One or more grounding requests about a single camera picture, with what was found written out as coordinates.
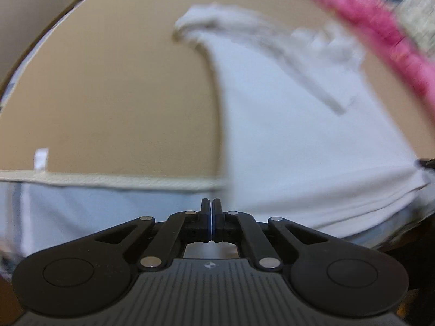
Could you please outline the white long-sleeve shirt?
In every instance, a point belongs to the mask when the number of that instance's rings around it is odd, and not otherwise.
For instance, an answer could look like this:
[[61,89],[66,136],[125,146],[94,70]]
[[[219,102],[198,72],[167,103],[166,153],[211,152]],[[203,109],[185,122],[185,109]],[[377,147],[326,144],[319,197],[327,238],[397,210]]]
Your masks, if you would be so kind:
[[343,238],[428,184],[362,72],[364,49],[339,25],[290,29],[253,10],[196,4],[175,33],[202,47],[215,73],[229,208]]

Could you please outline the white floral quilt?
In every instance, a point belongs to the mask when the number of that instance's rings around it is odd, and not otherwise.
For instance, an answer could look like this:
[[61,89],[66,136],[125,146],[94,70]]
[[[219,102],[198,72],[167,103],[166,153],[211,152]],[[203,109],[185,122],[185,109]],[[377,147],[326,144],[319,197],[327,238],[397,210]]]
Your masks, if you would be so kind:
[[434,0],[391,0],[397,21],[416,48],[434,59]]

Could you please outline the pink floral quilt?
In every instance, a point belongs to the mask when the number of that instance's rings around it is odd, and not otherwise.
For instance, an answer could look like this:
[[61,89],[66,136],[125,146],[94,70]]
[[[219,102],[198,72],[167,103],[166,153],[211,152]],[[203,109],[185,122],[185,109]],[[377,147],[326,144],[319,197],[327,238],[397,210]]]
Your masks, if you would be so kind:
[[385,0],[314,0],[351,24],[429,107],[434,108],[434,62],[399,27]]

